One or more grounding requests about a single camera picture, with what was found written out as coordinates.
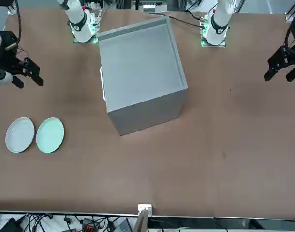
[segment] table surface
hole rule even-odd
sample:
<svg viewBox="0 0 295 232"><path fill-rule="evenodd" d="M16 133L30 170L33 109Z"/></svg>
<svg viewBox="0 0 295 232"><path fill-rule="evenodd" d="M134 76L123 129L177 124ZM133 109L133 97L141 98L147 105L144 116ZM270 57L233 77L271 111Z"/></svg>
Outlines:
<svg viewBox="0 0 295 232"><path fill-rule="evenodd" d="M122 137L106 115L98 46L73 44L61 9L21 17L20 46L44 85L0 86L0 209L135 214L150 203L158 215L295 219L295 81L286 71L263 79L283 15L233 15L226 49L201 48L198 28L171 20L188 99L178 119ZM108 10L102 30L155 17ZM7 29L17 28L10 17ZM21 116L36 128L60 118L60 149L8 151L6 130Z"/></svg>

